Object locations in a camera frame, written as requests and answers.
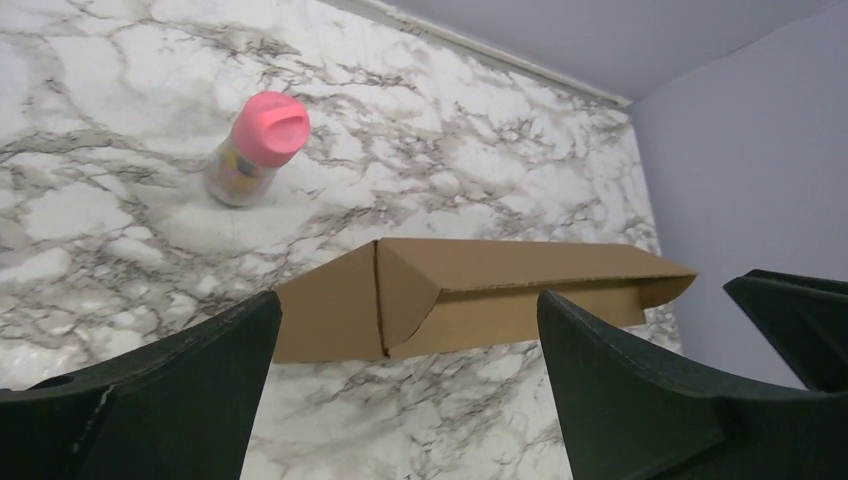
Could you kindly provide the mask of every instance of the white marble tabletop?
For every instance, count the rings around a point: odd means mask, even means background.
[[[315,0],[0,3],[0,387],[208,318],[385,235],[658,251],[626,115]],[[263,203],[200,170],[245,99],[314,133]],[[640,335],[676,348],[667,310]],[[564,479],[537,342],[274,365],[243,478]]]

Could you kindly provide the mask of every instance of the pink lid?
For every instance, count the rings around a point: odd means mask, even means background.
[[[236,148],[254,165],[279,168],[306,145],[309,114],[296,99],[277,92],[250,97],[233,125]]]

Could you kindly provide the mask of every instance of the gray wall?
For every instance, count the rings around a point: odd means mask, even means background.
[[[722,293],[753,268],[848,280],[848,3],[793,22],[632,109],[687,355],[800,385]]]
[[[638,100],[832,0],[384,0]]]

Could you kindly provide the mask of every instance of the small bottle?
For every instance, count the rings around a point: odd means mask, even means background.
[[[250,97],[206,166],[207,189],[230,206],[256,203],[306,144],[309,130],[309,115],[296,99],[277,92]]]

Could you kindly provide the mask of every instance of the purple-gray wall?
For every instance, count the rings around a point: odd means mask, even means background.
[[[833,0],[383,0],[632,100]]]
[[[632,108],[686,354],[800,385],[722,292],[753,268],[848,280],[848,3],[702,66]]]

